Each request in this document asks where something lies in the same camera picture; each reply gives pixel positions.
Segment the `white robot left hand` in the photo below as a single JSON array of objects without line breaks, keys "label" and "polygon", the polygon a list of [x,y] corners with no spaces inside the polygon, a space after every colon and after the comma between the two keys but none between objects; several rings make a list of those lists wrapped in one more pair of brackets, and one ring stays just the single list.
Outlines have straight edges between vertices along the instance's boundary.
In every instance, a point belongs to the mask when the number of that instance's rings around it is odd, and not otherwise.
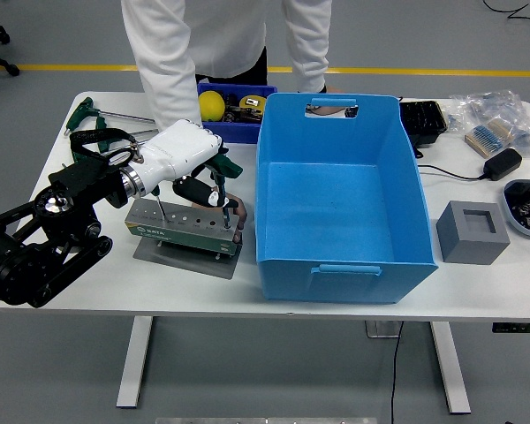
[{"label": "white robot left hand", "polygon": [[187,201],[206,208],[227,207],[230,200],[224,194],[193,176],[222,146],[222,138],[210,130],[190,120],[177,121],[139,148],[138,162],[121,169],[127,195],[143,197],[169,181],[173,192]]}]

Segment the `person's right hand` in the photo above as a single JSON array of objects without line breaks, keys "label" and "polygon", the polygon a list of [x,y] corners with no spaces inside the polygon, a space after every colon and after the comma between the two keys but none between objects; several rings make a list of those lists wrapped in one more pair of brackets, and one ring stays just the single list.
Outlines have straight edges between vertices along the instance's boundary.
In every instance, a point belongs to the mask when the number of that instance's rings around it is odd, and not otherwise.
[{"label": "person's right hand", "polygon": [[234,231],[233,241],[237,244],[242,243],[243,230],[246,225],[247,220],[247,210],[245,203],[238,197],[233,194],[227,194],[229,202],[229,207],[232,209],[233,213],[238,216],[238,223],[236,230]]}]

